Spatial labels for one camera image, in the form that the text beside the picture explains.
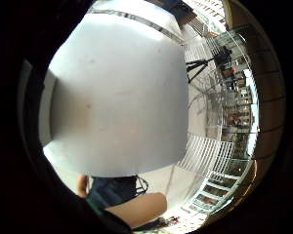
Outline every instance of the white surface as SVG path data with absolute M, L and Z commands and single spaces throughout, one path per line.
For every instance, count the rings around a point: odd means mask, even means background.
M 160 32 L 112 15 L 86 15 L 55 54 L 55 165 L 129 176 L 185 154 L 188 84 L 183 49 Z
M 143 0 L 112 0 L 97 1 L 93 8 L 96 10 L 113 10 L 135 15 L 149 20 L 183 38 L 175 17 L 169 12 Z

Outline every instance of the person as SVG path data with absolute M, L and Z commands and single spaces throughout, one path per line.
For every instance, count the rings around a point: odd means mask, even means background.
M 167 210 L 167 200 L 162 193 L 136 196 L 136 176 L 93 179 L 93 184 L 87 192 L 89 178 L 79 175 L 77 195 L 91 199 L 100 209 L 120 217 L 132 229 L 148 224 Z

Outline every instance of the person's arm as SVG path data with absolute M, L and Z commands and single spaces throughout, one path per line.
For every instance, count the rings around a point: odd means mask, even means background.
M 79 175 L 77 178 L 77 195 L 85 198 L 87 196 L 88 177 L 86 175 Z
M 165 213 L 167 201 L 162 193 L 148 193 L 106 210 L 135 228 Z

